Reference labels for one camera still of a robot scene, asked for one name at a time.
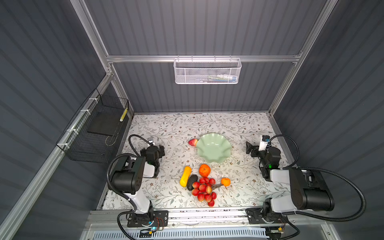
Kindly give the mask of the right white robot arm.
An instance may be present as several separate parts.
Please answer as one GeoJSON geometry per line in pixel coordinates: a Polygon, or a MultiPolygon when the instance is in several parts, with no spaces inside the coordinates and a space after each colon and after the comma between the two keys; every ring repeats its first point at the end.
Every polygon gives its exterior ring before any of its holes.
{"type": "Polygon", "coordinates": [[[267,182],[288,184],[290,194],[267,198],[260,210],[261,217],[273,221],[278,214],[304,210],[332,211],[335,201],[320,171],[297,168],[280,169],[281,151],[270,143],[259,146],[246,142],[246,153],[259,159],[259,169],[267,182]]]}

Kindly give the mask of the yellow fake squash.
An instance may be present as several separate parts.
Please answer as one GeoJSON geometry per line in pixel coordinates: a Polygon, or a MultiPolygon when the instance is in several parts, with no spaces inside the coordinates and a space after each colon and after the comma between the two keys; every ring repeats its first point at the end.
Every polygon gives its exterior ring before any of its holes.
{"type": "Polygon", "coordinates": [[[189,180],[189,177],[191,175],[191,172],[192,172],[192,169],[190,166],[186,166],[184,168],[184,172],[183,172],[183,175],[180,179],[180,185],[183,187],[183,188],[186,188],[187,187],[187,183],[188,183],[188,180],[189,180]]]}

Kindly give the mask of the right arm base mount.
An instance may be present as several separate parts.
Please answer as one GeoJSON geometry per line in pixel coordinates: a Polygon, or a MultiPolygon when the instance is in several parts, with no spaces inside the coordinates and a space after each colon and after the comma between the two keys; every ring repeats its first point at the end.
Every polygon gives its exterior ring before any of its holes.
{"type": "Polygon", "coordinates": [[[250,224],[285,224],[281,214],[264,211],[262,208],[249,208],[245,210],[250,224]]]}

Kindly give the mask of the large fake orange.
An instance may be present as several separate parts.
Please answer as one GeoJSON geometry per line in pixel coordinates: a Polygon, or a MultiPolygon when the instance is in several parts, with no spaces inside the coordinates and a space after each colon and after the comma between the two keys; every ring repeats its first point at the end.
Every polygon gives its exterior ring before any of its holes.
{"type": "Polygon", "coordinates": [[[204,177],[204,178],[207,178],[211,173],[211,168],[207,165],[207,164],[202,164],[199,168],[199,174],[204,177]]]}

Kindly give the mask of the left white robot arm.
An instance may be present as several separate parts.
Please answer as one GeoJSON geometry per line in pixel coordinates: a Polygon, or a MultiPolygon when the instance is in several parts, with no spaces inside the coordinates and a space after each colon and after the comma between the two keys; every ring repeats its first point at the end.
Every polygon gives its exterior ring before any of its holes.
{"type": "Polygon", "coordinates": [[[130,153],[117,155],[108,166],[109,190],[129,201],[133,213],[140,217],[154,216],[153,204],[141,190],[141,185],[143,179],[158,176],[160,159],[164,156],[164,146],[149,146],[141,150],[140,156],[130,153]]]}

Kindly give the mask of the red lychee bunch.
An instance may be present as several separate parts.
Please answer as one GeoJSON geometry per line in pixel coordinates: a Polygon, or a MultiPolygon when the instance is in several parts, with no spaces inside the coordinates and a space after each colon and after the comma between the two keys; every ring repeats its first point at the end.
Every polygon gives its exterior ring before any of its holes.
{"type": "Polygon", "coordinates": [[[213,178],[200,178],[193,184],[194,189],[191,194],[197,197],[199,202],[205,202],[209,207],[215,206],[215,200],[217,200],[217,193],[214,190],[224,187],[221,182],[218,184],[213,178]]]}

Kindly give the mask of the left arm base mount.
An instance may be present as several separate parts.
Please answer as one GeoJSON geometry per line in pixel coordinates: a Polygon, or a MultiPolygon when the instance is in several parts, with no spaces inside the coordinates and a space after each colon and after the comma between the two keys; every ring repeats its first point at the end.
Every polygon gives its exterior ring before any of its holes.
{"type": "Polygon", "coordinates": [[[127,219],[128,228],[166,227],[168,225],[169,212],[154,211],[146,214],[129,214],[127,219]]]}

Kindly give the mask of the small fake tangerine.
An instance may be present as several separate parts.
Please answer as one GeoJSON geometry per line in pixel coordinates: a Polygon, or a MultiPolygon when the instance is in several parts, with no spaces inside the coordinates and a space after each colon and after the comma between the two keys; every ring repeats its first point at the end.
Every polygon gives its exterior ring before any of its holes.
{"type": "Polygon", "coordinates": [[[231,185],[231,180],[229,178],[222,178],[221,185],[224,187],[229,187],[231,185]]]}

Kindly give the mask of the red yellow fake peach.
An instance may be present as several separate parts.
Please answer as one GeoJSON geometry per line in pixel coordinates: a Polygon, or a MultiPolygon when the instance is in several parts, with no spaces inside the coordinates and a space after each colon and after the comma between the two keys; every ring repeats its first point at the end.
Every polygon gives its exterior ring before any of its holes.
{"type": "Polygon", "coordinates": [[[192,140],[189,140],[188,141],[188,144],[192,147],[196,147],[197,146],[197,143],[198,143],[198,139],[192,139],[192,140]]]}

